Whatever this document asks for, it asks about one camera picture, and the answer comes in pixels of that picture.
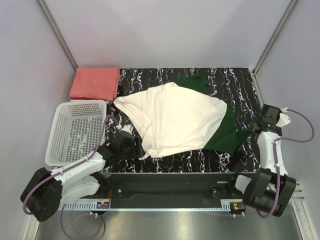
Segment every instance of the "white wall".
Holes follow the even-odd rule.
[[[18,240],[28,219],[19,198],[45,166],[53,116],[74,71],[35,0],[2,0],[0,23],[0,238]]]
[[[80,67],[253,68],[290,0],[46,0]]]
[[[307,144],[283,142],[289,174],[299,180],[320,237],[320,1],[301,0],[258,72],[266,103],[305,114],[315,127]],[[290,114],[284,136],[307,139],[308,124]]]

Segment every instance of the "red folded towel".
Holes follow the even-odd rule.
[[[71,100],[104,100],[117,97],[120,68],[77,68]]]

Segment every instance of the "white cloth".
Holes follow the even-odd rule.
[[[217,131],[227,104],[174,82],[117,97],[115,106],[142,138],[145,159],[202,149]]]

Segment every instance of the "white cable tray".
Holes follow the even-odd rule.
[[[126,211],[126,212],[229,212],[230,203],[221,201],[221,207],[206,208],[99,208],[98,203],[108,203],[108,199],[78,200],[66,204],[64,211]]]

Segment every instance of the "white plastic basket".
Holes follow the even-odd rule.
[[[60,104],[55,111],[45,163],[61,167],[92,152],[98,144],[106,113],[107,104],[102,100]]]

